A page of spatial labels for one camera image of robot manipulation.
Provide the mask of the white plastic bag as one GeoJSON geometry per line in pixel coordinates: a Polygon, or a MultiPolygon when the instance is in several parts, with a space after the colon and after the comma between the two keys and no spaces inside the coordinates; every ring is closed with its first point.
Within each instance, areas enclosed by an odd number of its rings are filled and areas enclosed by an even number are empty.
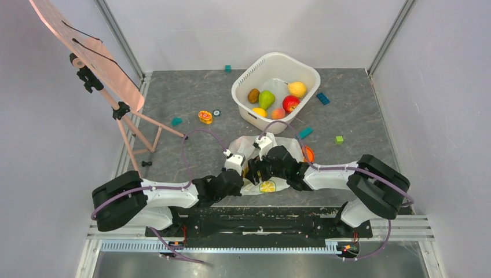
{"type": "MultiPolygon", "coordinates": [[[[272,141],[273,147],[285,147],[296,162],[304,161],[305,158],[302,148],[296,139],[276,137],[270,132],[267,132],[265,137],[272,141]]],[[[262,160],[259,159],[259,150],[254,147],[256,139],[257,136],[241,136],[232,141],[228,147],[231,152],[242,154],[245,157],[245,162],[242,166],[244,186],[241,188],[240,193],[242,195],[252,196],[269,194],[288,189],[290,185],[287,184],[287,181],[284,178],[274,177],[269,174],[268,180],[262,180],[262,173],[266,170],[271,170],[272,166],[269,165],[269,161],[265,158],[262,160]],[[250,165],[252,165],[253,169],[257,171],[256,174],[258,177],[258,182],[252,182],[246,177],[246,174],[248,174],[250,171],[250,165]]]]}

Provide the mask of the fake peach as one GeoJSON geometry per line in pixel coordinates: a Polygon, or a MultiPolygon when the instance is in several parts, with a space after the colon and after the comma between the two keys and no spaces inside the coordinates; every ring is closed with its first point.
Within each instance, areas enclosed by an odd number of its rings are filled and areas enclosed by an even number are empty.
{"type": "Polygon", "coordinates": [[[284,108],[276,108],[271,113],[271,119],[273,120],[283,119],[284,117],[286,117],[286,115],[287,114],[284,108]]]}

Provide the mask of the red fake apple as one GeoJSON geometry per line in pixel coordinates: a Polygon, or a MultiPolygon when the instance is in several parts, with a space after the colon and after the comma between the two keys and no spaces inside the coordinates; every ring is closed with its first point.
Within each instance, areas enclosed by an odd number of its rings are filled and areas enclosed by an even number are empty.
{"type": "Polygon", "coordinates": [[[301,103],[301,100],[293,95],[286,96],[283,99],[282,106],[287,114],[292,113],[297,106],[301,103]]]}

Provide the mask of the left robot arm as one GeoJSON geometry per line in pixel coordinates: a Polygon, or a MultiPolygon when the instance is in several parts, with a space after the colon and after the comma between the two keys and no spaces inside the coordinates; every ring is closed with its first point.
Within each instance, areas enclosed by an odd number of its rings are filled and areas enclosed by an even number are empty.
{"type": "Polygon", "coordinates": [[[100,232],[110,232],[126,225],[148,226],[168,236],[177,235],[182,221],[172,208],[210,207],[227,196],[241,196],[242,176],[225,170],[190,182],[154,182],[128,171],[99,186],[92,192],[92,220],[100,232]]]}

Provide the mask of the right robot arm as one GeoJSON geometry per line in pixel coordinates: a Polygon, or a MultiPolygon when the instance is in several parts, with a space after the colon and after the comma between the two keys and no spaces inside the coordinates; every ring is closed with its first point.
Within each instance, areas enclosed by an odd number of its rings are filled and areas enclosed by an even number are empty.
{"type": "Polygon", "coordinates": [[[350,236],[373,218],[393,220],[401,207],[413,203],[408,195],[409,180],[372,155],[329,166],[299,162],[284,146],[277,146],[266,155],[250,159],[245,178],[254,185],[279,178],[297,191],[351,191],[356,199],[344,204],[334,221],[335,230],[341,236],[350,236]]]}

